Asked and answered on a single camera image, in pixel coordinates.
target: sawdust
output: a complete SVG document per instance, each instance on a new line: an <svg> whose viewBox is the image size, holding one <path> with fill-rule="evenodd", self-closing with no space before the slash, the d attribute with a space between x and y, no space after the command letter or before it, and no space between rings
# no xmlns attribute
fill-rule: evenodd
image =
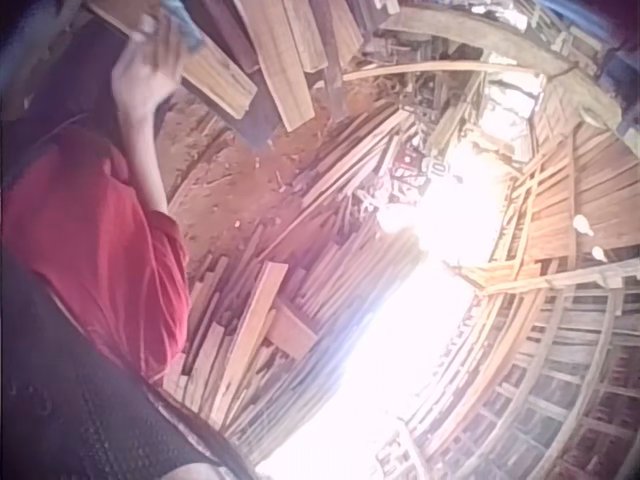
<svg viewBox="0 0 640 480"><path fill-rule="evenodd" d="M370 109L377 95L369 80L349 84L349 114ZM206 167L194 171L185 196L173 210L190 254L189 272L209 250L215 256L240 253L258 222L278 230L295 218L299 200L283 186L309 164L330 131L324 97L324 92L314 92L316 116L291 133L279 128L271 144L256 153L233 134L220 139L223 125L217 119L203 131L213 118L207 107L184 90L174 96L175 105L158 138L167 191L175 189L212 139L228 143Z"/></svg>

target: red shirt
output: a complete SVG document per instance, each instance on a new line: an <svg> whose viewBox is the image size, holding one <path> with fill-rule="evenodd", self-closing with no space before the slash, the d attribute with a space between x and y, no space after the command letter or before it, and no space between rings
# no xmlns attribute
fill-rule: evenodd
<svg viewBox="0 0 640 480"><path fill-rule="evenodd" d="M98 350L156 379L186 338L187 254L175 221L143 210L127 170L111 144L67 129L3 199L2 240Z"/></svg>

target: black mesh fabric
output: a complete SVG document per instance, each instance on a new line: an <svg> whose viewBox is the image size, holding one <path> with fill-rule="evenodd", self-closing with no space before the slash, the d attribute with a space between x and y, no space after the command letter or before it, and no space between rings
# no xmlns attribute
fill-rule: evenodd
<svg viewBox="0 0 640 480"><path fill-rule="evenodd" d="M207 462L2 251L2 478L155 479Z"/></svg>

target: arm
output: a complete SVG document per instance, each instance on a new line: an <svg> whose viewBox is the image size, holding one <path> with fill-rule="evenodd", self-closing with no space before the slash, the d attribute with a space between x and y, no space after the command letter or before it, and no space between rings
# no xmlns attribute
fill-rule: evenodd
<svg viewBox="0 0 640 480"><path fill-rule="evenodd" d="M145 31L153 22L143 18ZM179 85L185 48L178 26L162 12L154 34L133 32L111 75L125 155L142 206L168 213L153 136L156 108Z"/></svg>

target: hand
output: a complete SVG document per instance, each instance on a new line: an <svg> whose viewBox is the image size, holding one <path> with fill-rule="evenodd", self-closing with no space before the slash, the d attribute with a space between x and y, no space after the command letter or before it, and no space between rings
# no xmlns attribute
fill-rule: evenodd
<svg viewBox="0 0 640 480"><path fill-rule="evenodd" d="M148 27L143 17L141 27ZM161 12L159 25L133 32L111 72L111 88L119 114L129 121L153 118L156 108L180 84L186 48L176 20Z"/></svg>

